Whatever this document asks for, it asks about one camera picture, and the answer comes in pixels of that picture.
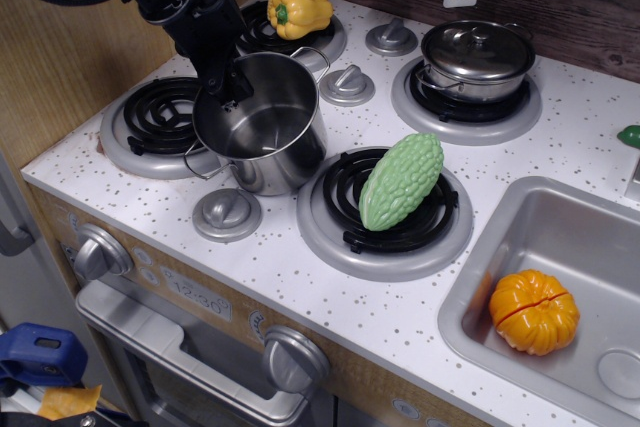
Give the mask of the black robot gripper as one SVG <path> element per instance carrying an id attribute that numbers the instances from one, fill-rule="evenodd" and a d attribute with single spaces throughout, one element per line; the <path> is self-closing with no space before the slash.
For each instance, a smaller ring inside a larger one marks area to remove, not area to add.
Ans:
<path id="1" fill-rule="evenodd" d="M 200 77 L 211 78 L 204 99 L 236 107 L 254 96 L 254 87 L 241 69 L 235 44 L 245 23 L 235 0 L 136 0 L 143 19 L 173 39 Z"/>

